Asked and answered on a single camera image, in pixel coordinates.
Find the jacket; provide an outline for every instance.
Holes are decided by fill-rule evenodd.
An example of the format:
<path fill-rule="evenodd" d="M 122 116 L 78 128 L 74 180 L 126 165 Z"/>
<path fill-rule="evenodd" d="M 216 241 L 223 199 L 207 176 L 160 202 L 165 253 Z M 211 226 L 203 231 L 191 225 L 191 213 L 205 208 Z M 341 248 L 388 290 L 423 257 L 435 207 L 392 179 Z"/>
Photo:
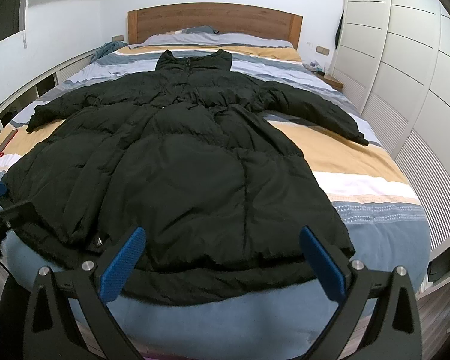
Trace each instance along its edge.
<path fill-rule="evenodd" d="M 141 226 L 146 250 L 124 291 L 169 305 L 312 279 L 299 247 L 304 225 L 351 257 L 347 228 L 303 153 L 257 114 L 280 111 L 368 142 L 338 106 L 231 72 L 231 63 L 223 50 L 190 58 L 166 51 L 155 71 L 36 107 L 27 131 L 65 122 L 3 177 L 9 193 L 0 204 L 31 200 L 40 216 L 17 235 L 75 268 Z"/>

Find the metal screw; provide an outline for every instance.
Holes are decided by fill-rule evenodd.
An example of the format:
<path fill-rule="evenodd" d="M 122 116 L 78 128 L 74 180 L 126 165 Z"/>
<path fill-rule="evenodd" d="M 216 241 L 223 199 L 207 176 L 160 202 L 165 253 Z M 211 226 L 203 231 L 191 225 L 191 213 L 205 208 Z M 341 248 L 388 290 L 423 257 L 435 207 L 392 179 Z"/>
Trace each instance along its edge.
<path fill-rule="evenodd" d="M 40 268 L 38 270 L 38 274 L 40 276 L 47 276 L 49 272 L 50 272 L 50 268 L 48 268 L 47 266 L 43 266 L 42 268 Z"/>
<path fill-rule="evenodd" d="M 403 266 L 397 266 L 396 271 L 400 276 L 405 276 L 407 274 L 407 270 Z"/>
<path fill-rule="evenodd" d="M 88 261 L 85 261 L 85 262 L 82 264 L 82 269 L 83 269 L 84 271 L 91 271 L 91 270 L 94 268 L 94 266 L 95 266 L 94 262 L 88 260 Z"/>
<path fill-rule="evenodd" d="M 363 268 L 365 268 L 365 264 L 363 264 L 363 262 L 361 262 L 359 259 L 354 259 L 354 261 L 352 261 L 352 267 L 357 271 L 361 271 Z"/>

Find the wall socket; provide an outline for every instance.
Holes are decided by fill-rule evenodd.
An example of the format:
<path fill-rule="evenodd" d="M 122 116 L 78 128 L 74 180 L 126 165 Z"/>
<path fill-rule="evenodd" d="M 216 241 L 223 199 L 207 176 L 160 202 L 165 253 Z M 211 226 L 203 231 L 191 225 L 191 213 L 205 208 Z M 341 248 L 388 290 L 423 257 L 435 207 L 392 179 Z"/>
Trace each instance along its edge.
<path fill-rule="evenodd" d="M 320 54 L 323 54 L 324 56 L 327 56 L 327 55 L 330 54 L 330 50 L 325 48 L 325 47 L 322 47 L 322 46 L 317 46 L 317 50 L 316 51 L 318 53 L 320 53 Z"/>

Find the headboard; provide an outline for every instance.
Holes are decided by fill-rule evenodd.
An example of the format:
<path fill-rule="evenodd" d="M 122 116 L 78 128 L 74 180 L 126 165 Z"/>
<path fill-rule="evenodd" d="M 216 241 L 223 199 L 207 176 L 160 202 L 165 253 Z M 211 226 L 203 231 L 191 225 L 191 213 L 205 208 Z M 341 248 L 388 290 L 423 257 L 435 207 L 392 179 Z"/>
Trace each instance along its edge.
<path fill-rule="evenodd" d="M 302 17 L 275 9 L 228 3 L 160 5 L 128 12 L 128 43 L 183 28 L 209 25 L 220 32 L 242 32 L 299 45 Z"/>

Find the wooden nightstand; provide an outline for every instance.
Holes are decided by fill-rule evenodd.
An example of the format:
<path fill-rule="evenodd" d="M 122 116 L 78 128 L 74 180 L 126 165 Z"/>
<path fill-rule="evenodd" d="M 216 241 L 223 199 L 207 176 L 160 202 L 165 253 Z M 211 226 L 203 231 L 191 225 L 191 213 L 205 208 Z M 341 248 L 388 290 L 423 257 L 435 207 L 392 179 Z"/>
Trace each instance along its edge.
<path fill-rule="evenodd" d="M 334 79 L 331 75 L 325 74 L 324 76 L 320 76 L 317 73 L 313 73 L 313 75 L 320 78 L 322 81 L 326 82 L 328 85 L 330 85 L 333 89 L 341 92 L 344 85 L 337 79 Z"/>

